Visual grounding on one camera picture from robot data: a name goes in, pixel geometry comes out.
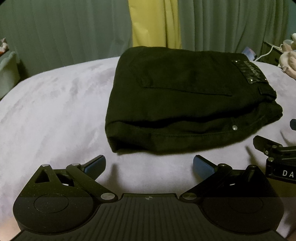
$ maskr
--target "white fabric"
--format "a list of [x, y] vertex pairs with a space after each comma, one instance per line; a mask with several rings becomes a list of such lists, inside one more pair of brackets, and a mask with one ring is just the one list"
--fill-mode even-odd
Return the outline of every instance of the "white fabric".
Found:
[[0, 59], [0, 99], [15, 87], [20, 80], [17, 70], [16, 53], [11, 52], [8, 54], [7, 52], [7, 57], [2, 61]]
[[[200, 182], [192, 171], [196, 154], [215, 164], [227, 163], [233, 169], [256, 164], [265, 171], [266, 156], [253, 147], [255, 135], [225, 148], [183, 155], [113, 153], [104, 124], [117, 61], [118, 57], [96, 60], [35, 75], [0, 101], [0, 226], [13, 215], [16, 197], [41, 164], [63, 169], [105, 155], [106, 170], [97, 182], [118, 196], [179, 196]], [[276, 66], [256, 64], [276, 90], [277, 102], [284, 109], [279, 121], [257, 134], [284, 146], [296, 145], [296, 132], [289, 127], [290, 120], [296, 118], [296, 81]], [[293, 187], [285, 188], [289, 192]], [[290, 228], [296, 227], [296, 202], [286, 199], [284, 204], [286, 211], [278, 232], [286, 237]]]

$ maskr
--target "metal rivet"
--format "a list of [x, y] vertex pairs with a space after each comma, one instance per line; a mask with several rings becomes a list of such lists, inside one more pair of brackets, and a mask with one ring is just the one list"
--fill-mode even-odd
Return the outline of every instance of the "metal rivet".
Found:
[[225, 164], [225, 163], [219, 163], [218, 166], [225, 167], [225, 166], [227, 166], [227, 164]]
[[115, 198], [115, 195], [113, 193], [106, 192], [101, 195], [101, 198], [104, 200], [112, 200], [113, 198]]
[[186, 192], [182, 195], [183, 198], [187, 199], [187, 200], [193, 200], [196, 199], [196, 195], [194, 193], [191, 192]]

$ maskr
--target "curtain fold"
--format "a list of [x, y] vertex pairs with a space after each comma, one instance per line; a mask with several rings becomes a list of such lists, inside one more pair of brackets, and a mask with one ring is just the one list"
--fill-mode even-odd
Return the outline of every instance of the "curtain fold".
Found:
[[5, 0], [0, 29], [27, 77], [132, 47], [128, 0]]
[[184, 49], [260, 54], [263, 41], [279, 45], [287, 28], [287, 0], [179, 0]]
[[178, 0], [129, 0], [133, 46], [181, 48]]

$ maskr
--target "ridged surface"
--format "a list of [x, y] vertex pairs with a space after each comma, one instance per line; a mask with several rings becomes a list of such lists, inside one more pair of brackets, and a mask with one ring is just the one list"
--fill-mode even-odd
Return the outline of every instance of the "ridged surface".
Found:
[[13, 241], [281, 241], [278, 233], [228, 233], [211, 224], [195, 204], [173, 194], [125, 194], [103, 204], [84, 226], [60, 235], [42, 236], [24, 231]]
[[5, 0], [0, 6], [3, 37], [29, 77], [120, 56], [132, 46], [128, 1]]
[[287, 0], [186, 0], [178, 7], [183, 49], [241, 53], [248, 46], [260, 56], [263, 41], [285, 39]]

